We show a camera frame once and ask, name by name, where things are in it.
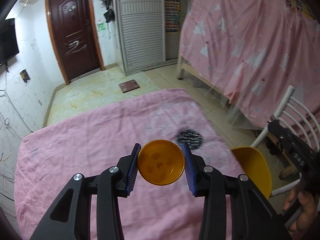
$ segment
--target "television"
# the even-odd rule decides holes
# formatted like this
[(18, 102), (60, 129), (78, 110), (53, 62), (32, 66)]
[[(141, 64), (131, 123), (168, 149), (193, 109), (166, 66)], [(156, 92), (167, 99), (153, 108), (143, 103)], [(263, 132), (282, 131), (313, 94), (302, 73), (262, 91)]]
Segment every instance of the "television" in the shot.
[(0, 65), (19, 53), (14, 19), (7, 19), (0, 27)]

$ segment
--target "dark red door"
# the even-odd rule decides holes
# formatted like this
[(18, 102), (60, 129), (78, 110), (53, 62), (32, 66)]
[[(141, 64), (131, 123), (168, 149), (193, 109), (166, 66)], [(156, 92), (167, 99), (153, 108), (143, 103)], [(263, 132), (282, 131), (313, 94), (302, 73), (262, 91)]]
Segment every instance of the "dark red door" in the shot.
[(49, 0), (53, 35), (69, 79), (99, 68), (88, 0)]

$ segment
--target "wooden door frame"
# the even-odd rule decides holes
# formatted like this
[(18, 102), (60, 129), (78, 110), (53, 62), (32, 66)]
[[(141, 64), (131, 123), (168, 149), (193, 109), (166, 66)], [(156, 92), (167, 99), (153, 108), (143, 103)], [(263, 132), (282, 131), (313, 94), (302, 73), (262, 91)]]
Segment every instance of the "wooden door frame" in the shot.
[[(103, 59), (102, 59), (100, 44), (99, 44), (99, 40), (98, 40), (96, 21), (95, 21), (95, 17), (94, 17), (93, 1), (92, 0), (88, 0), (88, 3), (89, 3), (89, 13), (90, 13), (91, 26), (92, 26), (93, 39), (94, 39), (94, 44), (95, 44), (97, 55), (98, 55), (100, 69), (101, 70), (105, 70), (106, 68), (103, 65)], [(45, 14), (46, 14), (46, 17), (47, 17), (49, 35), (50, 35), (50, 39), (51, 39), (51, 43), (52, 43), (54, 54), (56, 56), (60, 71), (61, 71), (62, 76), (63, 76), (63, 79), (64, 79), (66, 85), (69, 85), (70, 84), (70, 79), (68, 78), (67, 71), (66, 71), (66, 69), (65, 69), (65, 67), (63, 65), (63, 62), (62, 62), (62, 60), (61, 60), (61, 58), (59, 56), (57, 43), (56, 43), (56, 41), (54, 39), (54, 35), (53, 35), (53, 26), (52, 26), (52, 20), (51, 20), (51, 12), (50, 12), (50, 9), (49, 9), (49, 0), (45, 0)]]

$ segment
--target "yellow chair seat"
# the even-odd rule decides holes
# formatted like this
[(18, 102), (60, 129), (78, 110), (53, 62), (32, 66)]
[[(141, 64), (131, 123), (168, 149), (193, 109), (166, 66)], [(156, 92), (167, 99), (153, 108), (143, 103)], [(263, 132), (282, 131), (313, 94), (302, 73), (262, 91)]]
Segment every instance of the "yellow chair seat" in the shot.
[(245, 174), (254, 182), (266, 199), (270, 197), (272, 189), (271, 173), (266, 159), (256, 148), (244, 146), (231, 149), (242, 166)]

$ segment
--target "poster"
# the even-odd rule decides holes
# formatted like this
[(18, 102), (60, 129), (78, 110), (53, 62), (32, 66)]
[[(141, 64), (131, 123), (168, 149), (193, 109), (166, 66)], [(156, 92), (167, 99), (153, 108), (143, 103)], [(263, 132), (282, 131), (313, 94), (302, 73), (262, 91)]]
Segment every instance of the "poster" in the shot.
[(165, 0), (165, 32), (180, 31), (181, 0)]

